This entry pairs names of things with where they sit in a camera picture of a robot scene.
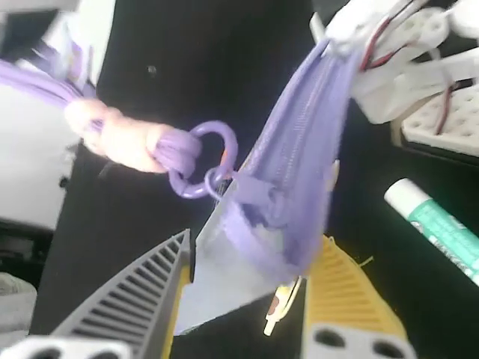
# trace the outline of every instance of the purple ring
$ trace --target purple ring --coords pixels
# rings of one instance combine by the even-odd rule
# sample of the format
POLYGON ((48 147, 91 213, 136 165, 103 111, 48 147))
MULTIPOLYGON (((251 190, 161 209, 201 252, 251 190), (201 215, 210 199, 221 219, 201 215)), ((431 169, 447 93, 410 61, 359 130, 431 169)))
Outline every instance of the purple ring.
MULTIPOLYGON (((211 179, 211 186, 215 188, 234 168, 234 162, 238 155, 237 137, 233 130, 226 123, 221 121, 208 121, 202 123, 192 129, 190 133, 196 137, 201 137, 207 133, 217 133, 223 138, 226 157, 224 158, 223 163, 216 168, 214 176, 211 179)), ((180 173, 175 170, 170 170, 168 174, 171 187, 176 194, 183 198, 195 199, 209 194, 204 182, 192 185, 182 178, 180 173)))

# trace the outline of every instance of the red wire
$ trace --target red wire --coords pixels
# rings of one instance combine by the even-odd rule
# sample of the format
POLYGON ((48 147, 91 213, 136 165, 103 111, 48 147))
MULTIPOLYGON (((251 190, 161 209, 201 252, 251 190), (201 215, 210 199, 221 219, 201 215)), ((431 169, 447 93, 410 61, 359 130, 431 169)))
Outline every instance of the red wire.
POLYGON ((435 135, 441 135, 442 130, 444 129, 444 125, 449 117, 449 112, 451 110, 451 100, 452 100, 452 93, 454 91, 454 86, 449 86, 445 93, 445 101, 444 101, 444 111, 439 119, 439 125, 436 128, 435 135))
POLYGON ((386 65, 399 51, 406 48, 409 44, 405 43, 399 49, 389 52, 387 55, 382 56, 381 58, 377 58, 374 61, 371 61, 367 69, 376 69, 377 67, 381 67, 386 65))
POLYGON ((361 71, 367 70, 371 58, 373 57, 374 49, 376 48, 377 41, 381 37, 382 33, 387 29, 389 24, 391 24, 391 21, 393 20, 394 17, 389 17, 386 20, 382 22, 380 27, 377 29, 377 31, 374 33, 373 37, 371 38, 371 41, 369 42, 369 45, 366 48, 366 53, 364 54, 364 57, 361 62, 361 66, 359 69, 361 71))

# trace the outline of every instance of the zipper teeth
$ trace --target zipper teeth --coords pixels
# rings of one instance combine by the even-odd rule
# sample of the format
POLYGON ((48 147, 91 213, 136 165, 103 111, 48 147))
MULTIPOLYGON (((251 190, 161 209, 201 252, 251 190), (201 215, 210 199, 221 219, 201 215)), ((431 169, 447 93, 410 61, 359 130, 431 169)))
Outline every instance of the zipper teeth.
POLYGON ((298 132, 294 138, 293 149, 289 150, 288 153, 284 155, 282 166, 280 166, 280 169, 276 173, 276 178, 282 182, 283 188, 288 187, 290 184, 294 172, 293 166, 298 160, 299 148, 302 146, 306 130, 308 129, 308 124, 311 121, 311 112, 317 104, 321 90, 327 85, 331 69, 335 65, 335 62, 330 57, 323 58, 322 61, 326 61, 326 65, 317 70, 317 77, 315 78, 316 84, 313 87, 311 95, 303 101, 304 105, 302 106, 302 111, 293 126, 293 131, 298 132))
MULTIPOLYGON (((329 40, 325 39, 321 44, 318 44, 317 47, 315 48, 314 51, 318 51, 319 56, 322 56, 324 53, 324 50, 329 44, 329 40)), ((296 71, 296 73, 291 77, 290 82, 284 89, 284 92, 280 95, 278 101, 288 101, 292 95, 296 92, 297 88, 301 85, 301 82, 304 80, 304 78, 308 75, 309 71, 311 70, 311 66, 314 64, 314 62, 317 60, 317 58, 309 58, 312 53, 306 58, 306 60, 303 62, 303 64, 299 67, 299 69, 296 71), (308 64, 307 67, 301 70, 303 65, 308 64)), ((276 111, 276 113, 283 113, 287 110, 287 105, 283 105, 282 107, 278 107, 278 102, 276 103, 275 107, 273 108, 273 112, 276 111)), ((258 152, 263 152, 267 148, 267 144, 264 142, 269 142, 267 138, 270 138, 272 134, 276 131, 278 128, 278 121, 273 121, 274 123, 271 126, 268 126, 268 122, 266 122, 266 126, 264 128, 264 132, 261 133, 260 137, 256 141, 254 145, 254 149, 251 153, 250 156, 248 156, 249 160, 245 168, 247 168, 249 171, 256 171, 257 167, 260 163, 258 160, 258 157, 261 157, 261 155, 258 155, 258 152)))

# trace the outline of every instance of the black surface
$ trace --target black surface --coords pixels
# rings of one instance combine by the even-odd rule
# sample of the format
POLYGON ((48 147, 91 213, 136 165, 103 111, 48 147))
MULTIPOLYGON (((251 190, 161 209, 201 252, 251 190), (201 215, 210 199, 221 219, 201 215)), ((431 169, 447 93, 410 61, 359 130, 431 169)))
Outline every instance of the black surface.
MULTIPOLYGON (((309 3, 297 0, 118 0, 100 96, 127 114, 185 129, 205 119, 225 120, 237 131, 244 159, 312 46, 310 15, 309 3), (148 65, 156 66, 156 77, 148 65)), ((479 233, 478 173, 394 148, 389 138, 387 126, 372 126, 355 106, 350 109, 329 233, 357 260, 374 255, 365 271, 422 358, 475 358, 479 289, 382 197, 393 182, 409 177, 479 233)), ((208 146, 202 167, 219 159, 217 147, 214 141, 208 146)), ((197 233, 210 213, 211 200, 177 198, 166 177, 114 166, 99 179, 104 164, 80 150, 45 268, 34 334, 48 334, 158 241, 184 227, 197 233)), ((271 339, 261 333, 268 306, 265 298, 175 339, 173 358, 294 358, 301 303, 271 339)))

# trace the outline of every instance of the purple strap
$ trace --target purple strap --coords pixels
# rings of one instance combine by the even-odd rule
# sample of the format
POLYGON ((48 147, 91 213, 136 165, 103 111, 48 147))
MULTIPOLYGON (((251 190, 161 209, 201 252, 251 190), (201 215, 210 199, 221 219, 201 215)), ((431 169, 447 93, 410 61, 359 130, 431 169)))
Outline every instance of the purple strap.
MULTIPOLYGON (((40 43, 35 51, 39 56, 29 60, 45 73, 36 73, 20 69, 13 64, 0 60, 0 82, 18 90, 25 91, 44 101, 59 107, 65 107, 69 102, 78 98, 95 98, 96 91, 92 84, 78 89, 67 81, 54 79, 55 65, 59 54, 40 43)), ((101 132, 103 120, 93 120, 90 129, 101 132)), ((238 153, 238 143, 233 130, 220 121, 210 121, 196 126, 190 132, 173 129, 165 133, 156 145, 153 157, 168 169, 170 184, 173 190, 184 198, 194 199, 207 194, 216 195, 214 189, 233 170, 238 153), (195 171, 195 162, 201 153, 200 137, 207 133, 217 133, 222 136, 227 151, 224 163, 214 169, 214 176, 205 176, 209 181, 192 185, 188 178, 195 171)))

